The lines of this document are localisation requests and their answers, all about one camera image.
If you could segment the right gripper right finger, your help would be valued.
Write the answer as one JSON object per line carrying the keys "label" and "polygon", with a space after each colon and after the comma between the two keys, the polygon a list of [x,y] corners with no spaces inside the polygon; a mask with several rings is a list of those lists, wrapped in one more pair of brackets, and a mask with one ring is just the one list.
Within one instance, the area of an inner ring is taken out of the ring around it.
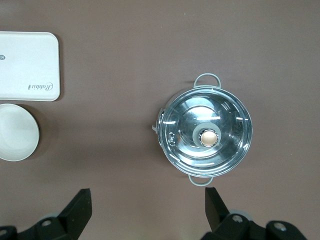
{"label": "right gripper right finger", "polygon": [[205,214],[211,231],[203,240],[265,240],[266,229],[245,215],[228,210],[217,189],[205,189]]}

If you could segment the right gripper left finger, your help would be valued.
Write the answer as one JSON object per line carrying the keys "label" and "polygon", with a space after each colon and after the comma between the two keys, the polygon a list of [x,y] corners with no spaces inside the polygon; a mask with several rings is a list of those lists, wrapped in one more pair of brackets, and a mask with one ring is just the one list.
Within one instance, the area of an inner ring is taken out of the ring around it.
{"label": "right gripper left finger", "polygon": [[49,216],[17,234],[18,240],[77,240],[92,216],[91,190],[84,188],[57,216]]}

